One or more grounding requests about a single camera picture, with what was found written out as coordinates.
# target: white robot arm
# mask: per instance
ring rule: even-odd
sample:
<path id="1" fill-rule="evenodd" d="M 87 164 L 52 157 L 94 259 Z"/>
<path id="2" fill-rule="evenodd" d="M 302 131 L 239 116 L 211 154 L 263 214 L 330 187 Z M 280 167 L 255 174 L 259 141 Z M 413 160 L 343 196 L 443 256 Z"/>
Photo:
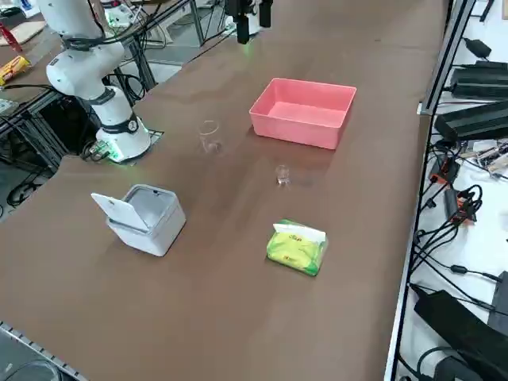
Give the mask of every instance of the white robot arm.
<path id="1" fill-rule="evenodd" d="M 87 0 L 39 0 L 38 5 L 49 27 L 64 40 L 94 42 L 89 48 L 69 44 L 70 48 L 47 66 L 49 82 L 58 91 L 89 102 L 101 121 L 97 140 L 107 145 L 111 160 L 121 162 L 142 155 L 150 147 L 148 130 L 124 93 L 102 83 L 123 59 L 121 42 L 105 38 Z M 102 39 L 107 43 L 96 42 Z"/>

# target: metal frame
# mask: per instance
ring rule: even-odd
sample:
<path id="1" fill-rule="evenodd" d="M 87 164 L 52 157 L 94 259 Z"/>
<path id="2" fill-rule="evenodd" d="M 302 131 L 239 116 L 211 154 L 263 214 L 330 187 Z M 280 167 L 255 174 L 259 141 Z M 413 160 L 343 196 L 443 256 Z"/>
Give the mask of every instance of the metal frame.
<path id="1" fill-rule="evenodd" d="M 0 124 L 0 137 L 9 131 L 16 129 L 25 140 L 35 149 L 49 169 L 56 172 L 62 157 L 68 153 L 64 144 L 40 115 L 40 111 L 51 102 L 59 99 L 62 95 L 55 91 L 44 91 L 35 97 L 24 109 L 10 117 L 5 117 L 9 123 Z"/>
<path id="2" fill-rule="evenodd" d="M 421 114 L 432 115 L 436 110 L 475 3 L 476 0 L 456 0 L 448 26 L 444 32 L 443 44 L 437 57 L 429 88 L 426 91 L 424 100 L 421 102 Z"/>
<path id="3" fill-rule="evenodd" d="M 194 26 L 196 28 L 196 34 L 198 35 L 199 46 L 203 46 L 206 42 L 206 39 L 201 27 L 201 21 L 199 20 L 196 0 L 182 0 L 181 2 L 177 2 L 176 4 L 169 6 L 167 9 L 157 14 L 149 23 L 147 23 L 146 29 L 149 30 L 155 28 L 160 22 L 170 17 L 175 12 L 178 12 L 187 4 L 190 5 L 190 14 L 192 15 Z M 144 55 L 143 47 L 140 45 L 140 34 L 137 33 L 132 40 L 129 40 L 127 46 L 129 47 L 129 50 L 134 58 L 134 62 L 136 62 L 141 81 L 147 90 L 151 90 L 157 85 L 157 82 L 155 81 L 152 69 L 150 68 L 146 56 Z"/>
<path id="4" fill-rule="evenodd" d="M 77 379 L 78 381 L 87 381 L 87 379 L 83 377 L 81 373 L 71 368 L 67 363 L 64 363 L 58 357 L 52 355 L 45 348 L 35 344 L 33 341 L 28 339 L 23 333 L 17 331 L 10 325 L 6 324 L 4 321 L 0 321 L 0 331 L 4 332 L 4 334 L 13 338 L 18 343 L 21 343 L 32 349 L 34 352 L 37 352 L 39 355 L 43 356 L 47 361 L 57 366 L 63 373 L 69 375 L 74 379 Z"/>
<path id="5" fill-rule="evenodd" d="M 428 160 L 429 156 L 429 143 L 430 138 L 432 136 L 432 125 L 433 125 L 433 117 L 429 119 L 429 133 L 427 136 L 425 152 L 423 155 L 423 162 L 421 168 L 421 179 L 420 179 L 420 188 L 418 194 L 421 194 L 424 190 L 425 184 L 425 173 L 427 172 Z M 416 206 L 414 209 L 414 219 L 413 224 L 411 225 L 410 238 L 406 247 L 406 258 L 404 259 L 404 267 L 402 268 L 402 277 L 401 283 L 398 289 L 398 298 L 397 298 L 397 307 L 395 308 L 395 317 L 394 317 L 394 326 L 391 330 L 391 338 L 390 338 L 390 347 L 388 348 L 387 355 L 387 366 L 385 367 L 384 380 L 385 381 L 394 381 L 395 373 L 397 371 L 397 363 L 398 363 L 398 350 L 400 347 L 400 341 L 402 339 L 402 328 L 404 325 L 404 315 L 406 313 L 406 304 L 407 304 L 407 293 L 409 290 L 408 282 L 410 277 L 410 268 L 413 265 L 413 236 L 415 230 L 418 228 L 418 223 L 420 221 L 420 210 L 421 209 L 421 197 L 418 197 L 416 202 Z"/>

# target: green tissue pack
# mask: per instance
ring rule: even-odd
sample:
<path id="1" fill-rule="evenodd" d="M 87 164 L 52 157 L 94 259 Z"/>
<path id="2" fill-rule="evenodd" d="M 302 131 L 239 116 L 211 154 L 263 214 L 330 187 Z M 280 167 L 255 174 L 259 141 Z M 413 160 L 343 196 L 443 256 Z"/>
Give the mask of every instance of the green tissue pack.
<path id="1" fill-rule="evenodd" d="M 287 219 L 273 226 L 275 233 L 267 245 L 268 259 L 316 276 L 328 246 L 325 232 Z"/>

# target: power adapter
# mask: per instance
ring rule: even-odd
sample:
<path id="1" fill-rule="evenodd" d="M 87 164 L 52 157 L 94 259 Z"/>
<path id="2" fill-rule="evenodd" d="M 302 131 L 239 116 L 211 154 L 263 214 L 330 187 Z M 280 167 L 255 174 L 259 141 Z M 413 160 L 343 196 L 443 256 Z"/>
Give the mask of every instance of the power adapter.
<path id="1" fill-rule="evenodd" d="M 481 40 L 470 40 L 467 37 L 463 37 L 463 39 L 466 42 L 466 48 L 468 48 L 469 52 L 473 53 L 478 58 L 487 59 L 492 52 L 492 49 L 486 46 Z"/>

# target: open lid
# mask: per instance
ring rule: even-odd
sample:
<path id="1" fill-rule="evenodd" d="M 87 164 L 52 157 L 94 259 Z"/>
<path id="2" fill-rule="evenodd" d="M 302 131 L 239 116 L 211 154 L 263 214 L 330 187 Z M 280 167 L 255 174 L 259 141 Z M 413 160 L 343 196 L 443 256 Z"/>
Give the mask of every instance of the open lid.
<path id="1" fill-rule="evenodd" d="M 111 220 L 144 232 L 149 231 L 148 225 L 133 205 L 102 194 L 92 193 L 91 196 Z"/>

